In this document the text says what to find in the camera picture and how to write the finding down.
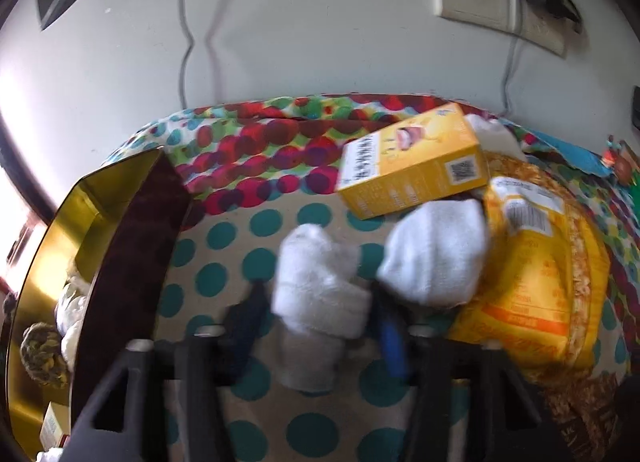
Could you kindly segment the white sock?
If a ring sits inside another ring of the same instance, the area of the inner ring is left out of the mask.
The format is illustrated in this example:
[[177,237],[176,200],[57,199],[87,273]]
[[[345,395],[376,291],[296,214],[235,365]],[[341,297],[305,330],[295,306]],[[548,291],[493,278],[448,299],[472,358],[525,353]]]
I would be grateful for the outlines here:
[[357,286],[356,245],[303,224],[282,241],[271,297],[280,321],[279,378],[305,393],[332,390],[346,343],[366,327],[372,295]]
[[472,300],[488,250],[480,201],[427,202],[390,232],[376,278],[409,303],[456,307]]

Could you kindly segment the yellow snack bag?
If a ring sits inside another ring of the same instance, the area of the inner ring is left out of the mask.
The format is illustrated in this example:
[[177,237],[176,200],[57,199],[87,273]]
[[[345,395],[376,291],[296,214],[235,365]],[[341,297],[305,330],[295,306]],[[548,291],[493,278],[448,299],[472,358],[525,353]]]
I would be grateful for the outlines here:
[[534,164],[489,153],[489,251],[452,340],[499,343],[538,384],[590,375],[610,259],[574,196]]

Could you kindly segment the yellow medicine box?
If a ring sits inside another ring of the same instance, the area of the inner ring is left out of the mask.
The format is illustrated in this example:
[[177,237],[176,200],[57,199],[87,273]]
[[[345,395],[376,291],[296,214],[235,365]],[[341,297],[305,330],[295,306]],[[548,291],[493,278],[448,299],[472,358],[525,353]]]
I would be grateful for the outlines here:
[[444,104],[343,147],[335,191],[369,219],[484,187],[480,142],[458,104]]

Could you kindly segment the brown chocolate bag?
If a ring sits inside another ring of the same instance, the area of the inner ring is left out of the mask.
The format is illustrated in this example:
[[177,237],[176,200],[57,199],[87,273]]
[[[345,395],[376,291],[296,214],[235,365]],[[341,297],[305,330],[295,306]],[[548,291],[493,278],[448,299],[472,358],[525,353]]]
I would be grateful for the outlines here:
[[639,377],[601,374],[540,392],[567,461],[639,459]]

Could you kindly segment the camouflage sock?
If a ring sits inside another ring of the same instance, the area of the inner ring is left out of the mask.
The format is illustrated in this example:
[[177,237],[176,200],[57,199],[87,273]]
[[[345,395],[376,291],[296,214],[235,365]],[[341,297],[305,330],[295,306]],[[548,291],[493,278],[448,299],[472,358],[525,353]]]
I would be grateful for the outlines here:
[[29,377],[44,387],[62,390],[70,372],[61,349],[62,338],[52,324],[32,324],[23,334],[20,346],[22,365]]

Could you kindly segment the gold rectangular tin tray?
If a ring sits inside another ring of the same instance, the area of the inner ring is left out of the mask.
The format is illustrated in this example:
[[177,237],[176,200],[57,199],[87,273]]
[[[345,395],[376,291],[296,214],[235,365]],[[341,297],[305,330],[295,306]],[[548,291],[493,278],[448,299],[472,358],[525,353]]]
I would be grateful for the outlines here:
[[[160,292],[192,196],[165,152],[148,150],[81,178],[61,204],[29,266],[17,299],[6,357],[8,425],[18,452],[35,459],[51,402],[76,422],[94,388],[127,343],[154,332]],[[20,357],[23,334],[52,323],[70,269],[91,294],[70,384],[36,383]]]

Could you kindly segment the polka dot bed sheet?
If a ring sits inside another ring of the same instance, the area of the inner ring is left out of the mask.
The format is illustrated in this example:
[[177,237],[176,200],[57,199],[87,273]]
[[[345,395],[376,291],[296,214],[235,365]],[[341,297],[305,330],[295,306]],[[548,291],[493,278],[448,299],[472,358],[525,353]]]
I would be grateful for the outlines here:
[[[185,110],[137,130],[113,161],[160,148],[195,196],[160,297],[155,336],[176,342],[221,320],[250,282],[271,280],[280,243],[301,224],[358,246],[358,281],[381,263],[395,216],[355,217],[334,193],[344,144],[434,108],[432,96],[279,97]],[[621,380],[639,348],[639,209],[613,178],[584,173],[570,144],[514,127],[530,162],[582,204],[602,234],[611,272],[592,378]],[[247,370],[221,393],[240,461],[393,461],[413,391],[390,376],[375,342],[343,361],[333,390],[282,386],[280,326],[265,318]]]

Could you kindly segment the small plastic bag in tray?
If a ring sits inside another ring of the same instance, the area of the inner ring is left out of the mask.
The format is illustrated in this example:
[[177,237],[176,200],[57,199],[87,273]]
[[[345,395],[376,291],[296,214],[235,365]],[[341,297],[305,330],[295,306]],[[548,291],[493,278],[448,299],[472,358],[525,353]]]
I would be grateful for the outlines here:
[[61,335],[62,356],[70,372],[74,372],[81,327],[91,292],[92,284],[76,265],[71,266],[54,310],[56,328]]

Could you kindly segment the orange white card box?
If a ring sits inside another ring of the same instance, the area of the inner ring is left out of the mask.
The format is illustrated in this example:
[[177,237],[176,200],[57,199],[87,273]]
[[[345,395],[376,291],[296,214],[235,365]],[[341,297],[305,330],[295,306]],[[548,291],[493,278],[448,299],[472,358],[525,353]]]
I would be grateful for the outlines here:
[[63,448],[70,436],[70,408],[50,402],[44,412],[39,440],[43,451]]

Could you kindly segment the small snail toy figure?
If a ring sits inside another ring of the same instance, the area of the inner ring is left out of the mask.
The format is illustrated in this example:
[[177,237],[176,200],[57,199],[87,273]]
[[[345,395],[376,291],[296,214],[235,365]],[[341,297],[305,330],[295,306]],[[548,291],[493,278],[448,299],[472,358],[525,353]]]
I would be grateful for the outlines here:
[[634,185],[639,178],[639,157],[623,139],[608,135],[601,162],[606,168],[612,170],[623,186]]

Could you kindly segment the black webcam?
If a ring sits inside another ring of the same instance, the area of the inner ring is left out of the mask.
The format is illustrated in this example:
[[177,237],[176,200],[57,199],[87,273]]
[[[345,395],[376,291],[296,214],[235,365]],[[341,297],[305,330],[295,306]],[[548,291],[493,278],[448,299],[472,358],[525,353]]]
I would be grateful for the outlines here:
[[631,99],[631,123],[636,130],[640,130],[640,87],[634,86]]

